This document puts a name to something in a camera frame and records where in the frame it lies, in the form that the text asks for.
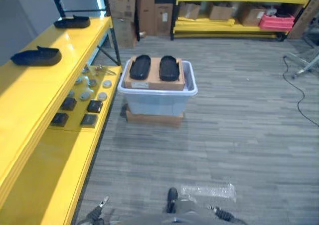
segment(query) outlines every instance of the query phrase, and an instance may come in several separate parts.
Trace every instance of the clear plastic wrap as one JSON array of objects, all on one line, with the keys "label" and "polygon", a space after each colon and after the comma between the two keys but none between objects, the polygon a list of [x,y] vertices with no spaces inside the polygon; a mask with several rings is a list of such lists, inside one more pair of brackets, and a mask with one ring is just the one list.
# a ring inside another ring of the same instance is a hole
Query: clear plastic wrap
[{"label": "clear plastic wrap", "polygon": [[214,187],[181,186],[180,191],[183,197],[204,206],[214,203],[217,198],[236,202],[236,191],[232,184]]}]

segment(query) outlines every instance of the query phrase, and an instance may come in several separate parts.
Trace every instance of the metal shelf frame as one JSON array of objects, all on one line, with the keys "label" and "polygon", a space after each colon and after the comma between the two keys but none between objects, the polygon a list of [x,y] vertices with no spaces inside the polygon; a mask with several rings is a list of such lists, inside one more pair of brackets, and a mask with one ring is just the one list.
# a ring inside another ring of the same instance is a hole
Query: metal shelf frame
[{"label": "metal shelf frame", "polygon": [[[103,9],[63,9],[60,1],[61,0],[54,0],[54,3],[55,3],[56,8],[59,11],[59,14],[62,18],[66,17],[65,13],[71,13],[71,12],[106,11],[106,16],[109,16],[112,20],[109,0],[104,0],[105,8],[103,8]],[[112,22],[112,26],[110,28],[110,32],[111,32],[112,42],[113,42],[114,50],[115,50],[115,54],[116,54],[116,60],[109,53],[107,53],[103,48],[101,48],[100,46],[97,46],[97,47],[102,53],[104,53],[107,57],[109,57],[115,64],[117,64],[118,66],[121,66],[120,53],[119,53],[118,43],[117,43],[116,36],[115,36],[115,31],[113,28],[113,22]]]}]

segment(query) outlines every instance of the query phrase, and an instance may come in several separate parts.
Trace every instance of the white label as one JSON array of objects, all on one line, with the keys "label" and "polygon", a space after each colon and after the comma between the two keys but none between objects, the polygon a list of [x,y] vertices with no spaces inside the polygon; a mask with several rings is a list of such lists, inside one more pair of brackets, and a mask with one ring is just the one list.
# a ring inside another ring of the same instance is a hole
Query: white label
[{"label": "white label", "polygon": [[261,17],[263,17],[264,13],[265,13],[264,11],[259,12],[257,15],[257,19],[261,19]]},{"label": "white label", "polygon": [[162,21],[163,22],[167,22],[167,18],[168,18],[168,14],[167,13],[163,13],[162,14]]},{"label": "white label", "polygon": [[148,89],[149,83],[147,83],[147,82],[132,82],[132,88],[134,88],[134,89]]}]

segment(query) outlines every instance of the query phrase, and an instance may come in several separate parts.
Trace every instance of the electrical cable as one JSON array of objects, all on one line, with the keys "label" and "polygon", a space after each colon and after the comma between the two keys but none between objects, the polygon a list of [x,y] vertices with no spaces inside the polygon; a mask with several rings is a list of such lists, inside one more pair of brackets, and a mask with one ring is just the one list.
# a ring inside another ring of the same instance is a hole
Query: electrical cable
[{"label": "electrical cable", "polygon": [[297,86],[295,86],[292,82],[290,82],[290,81],[286,78],[286,73],[288,73],[288,71],[289,71],[289,66],[288,66],[288,64],[287,64],[287,62],[286,62],[286,56],[283,57],[283,60],[284,60],[284,63],[285,63],[285,65],[286,65],[286,68],[287,68],[286,71],[283,73],[283,78],[284,78],[284,80],[285,80],[287,83],[289,83],[292,87],[294,87],[295,89],[299,90],[299,91],[303,94],[303,97],[302,97],[302,98],[298,101],[298,103],[297,103],[297,108],[298,108],[299,113],[301,113],[302,116],[304,116],[306,119],[308,119],[310,122],[312,122],[313,124],[315,124],[315,125],[319,128],[319,123],[316,123],[315,121],[311,120],[310,118],[308,118],[308,117],[301,111],[301,109],[300,109],[300,107],[299,107],[299,104],[300,104],[301,101],[303,101],[303,99],[306,97],[306,96],[305,96],[305,93],[304,93],[301,89],[299,89]]}]

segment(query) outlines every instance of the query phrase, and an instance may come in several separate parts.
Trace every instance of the pink plastic crate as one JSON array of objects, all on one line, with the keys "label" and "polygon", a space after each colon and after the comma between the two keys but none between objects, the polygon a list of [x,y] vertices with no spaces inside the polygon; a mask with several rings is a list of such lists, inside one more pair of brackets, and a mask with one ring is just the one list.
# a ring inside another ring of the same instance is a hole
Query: pink plastic crate
[{"label": "pink plastic crate", "polygon": [[264,30],[273,30],[273,31],[291,31],[293,25],[269,25],[266,22],[262,21],[259,24],[259,27]]},{"label": "pink plastic crate", "polygon": [[283,17],[276,17],[276,16],[267,16],[263,15],[261,18],[262,21],[266,22],[292,22],[294,23],[295,18],[291,15],[290,17],[283,18]]},{"label": "pink plastic crate", "polygon": [[259,23],[259,27],[264,30],[290,31],[294,26],[293,16],[282,18],[264,15]]}]

